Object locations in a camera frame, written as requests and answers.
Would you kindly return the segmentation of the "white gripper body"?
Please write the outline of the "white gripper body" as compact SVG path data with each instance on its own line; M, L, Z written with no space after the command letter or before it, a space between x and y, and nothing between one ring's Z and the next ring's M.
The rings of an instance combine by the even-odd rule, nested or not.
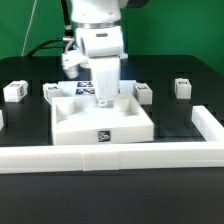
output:
M112 100L118 94L120 58L92 58L89 66L97 99Z

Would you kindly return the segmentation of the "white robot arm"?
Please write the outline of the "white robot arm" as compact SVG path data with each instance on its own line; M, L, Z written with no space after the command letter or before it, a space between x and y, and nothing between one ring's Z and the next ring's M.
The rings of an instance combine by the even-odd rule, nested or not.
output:
M66 75L78 76L77 66L87 64L91 71L95 95L100 106L106 106L118 95L120 59L124 49L121 8L142 8L149 0L71 0L71 19L76 25L75 37L62 54Z

